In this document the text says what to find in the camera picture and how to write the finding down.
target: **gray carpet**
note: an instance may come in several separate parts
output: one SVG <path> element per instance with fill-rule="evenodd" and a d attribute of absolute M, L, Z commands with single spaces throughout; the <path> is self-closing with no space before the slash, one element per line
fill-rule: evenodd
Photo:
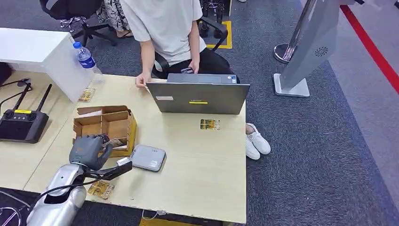
<path fill-rule="evenodd" d="M 298 0 L 233 2 L 233 50 L 219 50 L 242 83 L 250 83 L 247 121 L 269 140 L 272 153 L 247 159 L 250 226 L 397 226 L 398 210 L 381 178 L 328 62 L 308 79 L 310 98 L 274 95 L 271 76 L 284 65 L 272 48 L 289 40 Z M 0 2 L 0 26 L 60 30 L 32 0 Z M 140 73 L 138 43 L 88 44 L 104 73 Z M 86 225 L 135 225 L 139 210 L 88 202 Z"/>

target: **plastic bottle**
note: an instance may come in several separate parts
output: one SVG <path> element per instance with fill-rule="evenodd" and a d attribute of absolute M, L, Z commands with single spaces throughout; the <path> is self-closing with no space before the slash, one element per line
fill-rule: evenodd
<path fill-rule="evenodd" d="M 83 47 L 78 41 L 73 44 L 73 47 L 78 50 L 76 58 L 80 65 L 82 65 L 83 68 L 90 70 L 94 83 L 102 83 L 104 81 L 103 73 L 96 66 L 96 62 L 91 56 L 90 51 L 86 47 Z"/>

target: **metal pole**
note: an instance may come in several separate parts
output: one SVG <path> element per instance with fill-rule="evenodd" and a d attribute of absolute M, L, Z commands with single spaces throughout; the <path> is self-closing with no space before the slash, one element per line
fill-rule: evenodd
<path fill-rule="evenodd" d="M 307 0 L 302 10 L 302 14 L 299 17 L 298 24 L 296 25 L 294 34 L 292 35 L 289 44 L 282 43 L 274 47 L 274 57 L 285 64 L 288 64 L 295 52 L 296 45 L 298 44 L 299 37 L 304 29 L 305 21 L 308 18 L 314 4 L 317 0 Z"/>

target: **cardboard box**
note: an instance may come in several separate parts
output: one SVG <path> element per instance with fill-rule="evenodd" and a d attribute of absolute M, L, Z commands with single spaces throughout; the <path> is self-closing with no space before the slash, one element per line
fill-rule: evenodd
<path fill-rule="evenodd" d="M 76 137 L 107 134 L 110 139 L 117 138 L 127 148 L 114 148 L 111 157 L 130 156 L 135 144 L 137 123 L 128 107 L 98 106 L 78 108 L 79 117 L 73 119 Z"/>

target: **white t-shirt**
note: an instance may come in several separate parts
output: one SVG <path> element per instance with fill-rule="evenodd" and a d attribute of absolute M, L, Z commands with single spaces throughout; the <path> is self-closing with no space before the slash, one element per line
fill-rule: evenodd
<path fill-rule="evenodd" d="M 155 51 L 174 65 L 191 59 L 188 35 L 202 17 L 200 0 L 120 0 L 137 41 L 152 40 Z M 199 51 L 206 48 L 199 37 Z"/>

